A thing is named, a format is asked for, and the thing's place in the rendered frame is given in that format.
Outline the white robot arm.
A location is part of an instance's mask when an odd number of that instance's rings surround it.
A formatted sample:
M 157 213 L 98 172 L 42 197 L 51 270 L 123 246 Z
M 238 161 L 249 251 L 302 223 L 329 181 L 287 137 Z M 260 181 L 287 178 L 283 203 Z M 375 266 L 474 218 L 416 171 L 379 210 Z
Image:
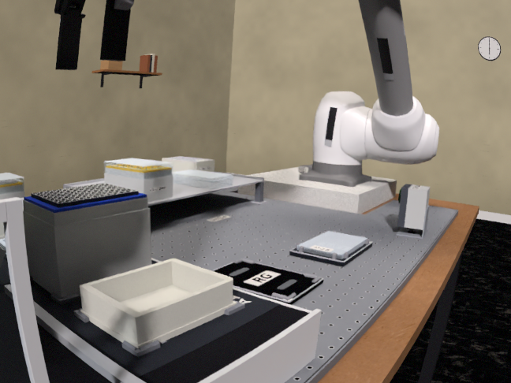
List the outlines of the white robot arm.
M 412 96 L 401 1 L 358 1 L 379 99 L 370 109 L 354 92 L 326 93 L 315 115 L 313 164 L 298 167 L 299 180 L 356 187 L 371 181 L 362 160 L 413 165 L 437 154 L 439 126 Z

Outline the black flat nest plate labelled rg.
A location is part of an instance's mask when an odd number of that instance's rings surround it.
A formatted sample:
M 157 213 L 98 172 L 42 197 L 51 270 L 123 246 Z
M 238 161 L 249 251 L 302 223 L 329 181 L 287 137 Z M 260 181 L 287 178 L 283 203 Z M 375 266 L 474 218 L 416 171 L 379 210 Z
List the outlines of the black flat nest plate labelled rg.
M 233 287 L 292 305 L 323 283 L 324 278 L 238 259 L 212 270 L 233 278 Z

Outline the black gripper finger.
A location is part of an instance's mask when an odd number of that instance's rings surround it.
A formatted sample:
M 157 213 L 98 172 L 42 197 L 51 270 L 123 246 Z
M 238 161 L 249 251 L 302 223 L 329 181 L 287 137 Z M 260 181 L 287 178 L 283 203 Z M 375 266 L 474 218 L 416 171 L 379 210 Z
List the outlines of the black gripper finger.
M 56 69 L 76 70 L 78 64 L 82 13 L 86 0 L 56 0 L 54 13 L 61 15 Z
M 125 61 L 134 0 L 106 0 L 100 60 Z

